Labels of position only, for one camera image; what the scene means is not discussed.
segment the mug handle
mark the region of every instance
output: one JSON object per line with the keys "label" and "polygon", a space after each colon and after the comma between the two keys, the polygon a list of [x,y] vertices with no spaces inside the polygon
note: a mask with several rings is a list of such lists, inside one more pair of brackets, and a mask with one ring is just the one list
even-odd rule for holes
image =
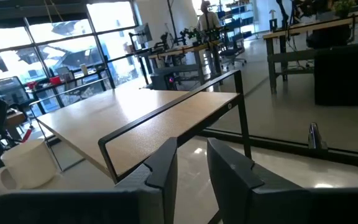
{"label": "mug handle", "polygon": [[22,187],[21,187],[18,183],[16,183],[16,188],[15,188],[15,189],[7,189],[7,188],[5,187],[4,183],[2,182],[1,174],[2,174],[2,172],[4,172],[6,169],[7,169],[7,167],[1,167],[1,168],[0,168],[0,190],[2,190],[3,192],[8,192],[8,191],[10,191],[10,190],[19,190],[19,189],[21,189]]}

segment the table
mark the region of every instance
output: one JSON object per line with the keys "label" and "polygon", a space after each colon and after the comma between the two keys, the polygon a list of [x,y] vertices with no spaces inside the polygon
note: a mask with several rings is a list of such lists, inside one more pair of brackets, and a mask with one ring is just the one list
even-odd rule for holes
{"label": "table", "polygon": [[[240,83],[236,84],[239,94],[203,92],[231,75]],[[240,71],[210,80],[192,92],[109,90],[37,120],[119,182],[168,138],[177,137],[180,146],[236,105],[248,139]],[[246,150],[250,156],[248,141]]]}
{"label": "table", "polygon": [[[297,73],[313,73],[313,69],[304,69],[304,70],[288,70],[288,62],[293,62],[297,60],[309,60],[314,59],[314,56],[321,50],[325,49],[311,49],[311,50],[302,50],[297,52],[289,52],[286,50],[286,35],[287,34],[300,34],[312,30],[325,29],[330,27],[336,27],[346,24],[352,24],[353,22],[358,23],[358,11],[352,12],[349,14],[348,18],[345,19],[336,19],[332,21],[316,21],[312,23],[300,23],[293,26],[290,26],[288,30],[278,30],[275,32],[270,32],[263,36],[266,41],[267,48],[267,61],[268,61],[268,72],[270,79],[270,89],[272,94],[277,92],[277,83],[276,78],[279,75],[282,75],[283,81],[287,81],[287,75],[297,74]],[[274,53],[273,39],[279,38],[280,41],[280,53]],[[275,63],[281,62],[282,72],[275,71]]]}
{"label": "table", "polygon": [[17,132],[16,127],[21,125],[25,121],[24,113],[17,111],[14,114],[6,117],[5,128],[13,139],[20,140],[22,137]]}
{"label": "table", "polygon": [[[203,73],[203,63],[200,58],[200,50],[208,49],[208,45],[212,48],[212,55],[214,57],[214,64],[215,64],[215,71],[216,76],[221,74],[221,66],[220,66],[220,60],[219,60],[219,54],[218,54],[218,45],[220,41],[215,40],[212,42],[208,42],[207,44],[202,44],[199,46],[191,46],[191,45],[185,45],[185,46],[179,46],[175,49],[170,49],[163,53],[157,53],[152,54],[149,56],[149,59],[152,60],[152,65],[154,68],[155,73],[163,72],[189,72],[189,71],[197,71],[198,72],[198,79],[200,81],[200,84],[203,85],[205,83],[204,79],[204,73]],[[161,57],[168,57],[168,56],[176,56],[176,55],[182,55],[186,53],[193,53],[196,63],[193,65],[175,65],[173,67],[167,67],[167,68],[158,68],[157,66],[157,59],[160,59]],[[208,59],[208,63],[213,63],[210,58]]]}

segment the wall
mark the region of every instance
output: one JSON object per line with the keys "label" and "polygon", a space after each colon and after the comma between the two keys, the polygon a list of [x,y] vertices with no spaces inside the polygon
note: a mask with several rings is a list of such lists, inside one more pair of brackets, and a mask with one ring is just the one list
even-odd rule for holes
{"label": "wall", "polygon": [[[167,0],[136,0],[135,9],[140,16],[139,20],[143,24],[149,23],[153,37],[151,45],[160,42],[160,36],[168,31],[167,27],[172,36],[175,36]],[[191,0],[173,0],[172,14],[178,35],[184,28],[197,25],[197,15]]]}

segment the white shirt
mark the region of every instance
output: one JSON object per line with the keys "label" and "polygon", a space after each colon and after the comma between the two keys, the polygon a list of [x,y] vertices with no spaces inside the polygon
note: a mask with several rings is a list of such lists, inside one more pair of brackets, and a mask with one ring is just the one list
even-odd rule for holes
{"label": "white shirt", "polygon": [[[207,15],[208,15],[209,29],[218,28],[218,27],[221,26],[219,24],[218,15],[216,15],[215,12],[208,12]],[[205,13],[202,14],[200,16],[200,18],[198,18],[197,30],[198,31],[208,30],[207,23],[206,23],[206,18],[205,18]]]}

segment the white floor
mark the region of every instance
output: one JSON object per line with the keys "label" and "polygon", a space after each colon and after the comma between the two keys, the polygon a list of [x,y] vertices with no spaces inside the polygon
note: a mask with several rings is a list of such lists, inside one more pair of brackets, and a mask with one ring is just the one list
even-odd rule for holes
{"label": "white floor", "polygon": [[[297,37],[298,49],[305,37]],[[248,64],[242,68],[250,133],[306,142],[308,125],[317,121],[331,147],[358,149],[358,108],[324,108],[313,102],[313,76],[289,76],[287,85],[278,79],[278,94],[269,90],[264,41],[246,41]],[[234,89],[226,80],[222,91]],[[237,111],[222,117],[214,127],[238,131]],[[229,144],[242,152],[241,146]],[[53,147],[61,166],[81,157],[63,143]],[[358,187],[358,167],[252,148],[256,163],[302,187]],[[57,176],[43,189],[109,190],[113,182],[88,161]],[[218,210],[208,174],[205,138],[193,138],[178,150],[178,188],[175,223],[207,223]]]}

